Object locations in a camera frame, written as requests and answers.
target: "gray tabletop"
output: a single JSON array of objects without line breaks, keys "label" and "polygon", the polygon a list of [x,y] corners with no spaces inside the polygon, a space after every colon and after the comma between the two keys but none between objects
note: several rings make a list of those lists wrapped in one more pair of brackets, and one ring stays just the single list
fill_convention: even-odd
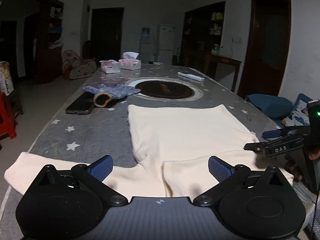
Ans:
[{"label": "gray tabletop", "polygon": [[[192,69],[181,66],[142,65],[140,70],[121,70],[121,73],[105,74],[98,70],[86,84],[103,82],[110,85],[126,83],[138,77],[166,77],[188,81],[203,91],[203,96],[195,101],[155,101],[138,96],[112,102],[108,108],[95,108],[89,115],[65,114],[65,108],[82,94],[82,88],[66,102],[57,112],[54,120],[57,124],[50,124],[39,136],[31,153],[47,158],[92,163],[103,155],[112,156],[114,165],[133,167],[136,162],[132,155],[132,144],[128,125],[128,105],[134,104],[144,107],[189,107],[211,108],[224,104],[250,131],[261,139],[265,130],[275,130],[276,124],[263,113],[245,102],[230,90],[221,86],[212,79],[205,77],[204,82],[196,82],[178,76],[178,72],[200,75]],[[68,150],[67,144],[79,144],[75,151]],[[23,237],[15,220],[15,209],[22,196],[12,190],[6,202],[2,220],[0,222],[0,239],[18,240]]]}]

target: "tissue box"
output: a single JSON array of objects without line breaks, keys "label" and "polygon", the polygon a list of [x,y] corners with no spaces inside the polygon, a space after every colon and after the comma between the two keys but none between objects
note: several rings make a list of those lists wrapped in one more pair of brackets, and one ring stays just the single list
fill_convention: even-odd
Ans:
[{"label": "tissue box", "polygon": [[0,62],[0,91],[6,96],[13,91],[9,63],[5,61]]},{"label": "tissue box", "polygon": [[120,59],[120,67],[123,69],[136,70],[141,68],[141,60],[124,58]]},{"label": "tissue box", "polygon": [[101,70],[104,73],[111,74],[111,73],[120,73],[120,63],[115,60],[102,60],[101,63]]}]

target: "cable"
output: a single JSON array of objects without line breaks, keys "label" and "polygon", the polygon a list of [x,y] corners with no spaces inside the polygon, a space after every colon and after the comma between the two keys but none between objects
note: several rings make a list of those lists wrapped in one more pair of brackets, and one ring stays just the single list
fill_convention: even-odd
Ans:
[{"label": "cable", "polygon": [[233,57],[233,48],[232,48],[232,45],[233,45],[233,42],[231,43],[231,52],[232,52],[231,57]]},{"label": "cable", "polygon": [[319,181],[319,185],[318,185],[318,193],[317,193],[317,198],[316,198],[315,212],[313,214],[313,220],[312,220],[312,226],[311,226],[311,240],[313,240],[313,234],[314,234],[313,226],[315,224],[315,219],[316,219],[316,212],[317,212],[319,193],[320,193],[320,181]]}]

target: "wall socket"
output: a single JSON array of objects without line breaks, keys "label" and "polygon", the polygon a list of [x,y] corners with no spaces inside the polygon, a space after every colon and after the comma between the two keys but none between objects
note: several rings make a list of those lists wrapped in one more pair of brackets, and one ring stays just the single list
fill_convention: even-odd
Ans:
[{"label": "wall socket", "polygon": [[232,42],[241,43],[241,38],[232,38]]}]

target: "power outlet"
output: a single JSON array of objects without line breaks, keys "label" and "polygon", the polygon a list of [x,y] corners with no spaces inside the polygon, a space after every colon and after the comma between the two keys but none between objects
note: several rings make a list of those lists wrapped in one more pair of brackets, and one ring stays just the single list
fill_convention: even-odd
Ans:
[{"label": "power outlet", "polygon": [[240,38],[232,38],[232,42],[240,43]]}]

